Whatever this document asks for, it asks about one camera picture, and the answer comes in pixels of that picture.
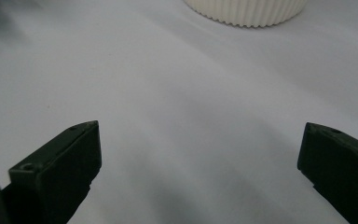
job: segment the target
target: white surface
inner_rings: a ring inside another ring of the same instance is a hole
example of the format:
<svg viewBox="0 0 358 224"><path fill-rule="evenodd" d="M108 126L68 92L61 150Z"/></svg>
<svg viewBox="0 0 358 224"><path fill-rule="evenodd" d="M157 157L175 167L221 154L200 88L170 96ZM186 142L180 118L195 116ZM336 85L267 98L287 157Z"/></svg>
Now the white surface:
<svg viewBox="0 0 358 224"><path fill-rule="evenodd" d="M185 0L200 14L247 27L265 27L287 21L300 12L307 0Z"/></svg>
<svg viewBox="0 0 358 224"><path fill-rule="evenodd" d="M296 160L307 121L358 138L358 1L266 29L182 0L0 2L0 186L93 119L103 169L70 223L346 223Z"/></svg>

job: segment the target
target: white ceramic cup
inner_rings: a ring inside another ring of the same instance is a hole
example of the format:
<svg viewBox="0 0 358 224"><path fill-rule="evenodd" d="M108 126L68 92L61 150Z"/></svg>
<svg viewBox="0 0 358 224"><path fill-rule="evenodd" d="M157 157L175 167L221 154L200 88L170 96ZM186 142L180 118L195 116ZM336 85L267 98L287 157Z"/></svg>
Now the white ceramic cup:
<svg viewBox="0 0 358 224"><path fill-rule="evenodd" d="M264 27L287 21L307 0L185 0L200 14L227 24Z"/></svg>

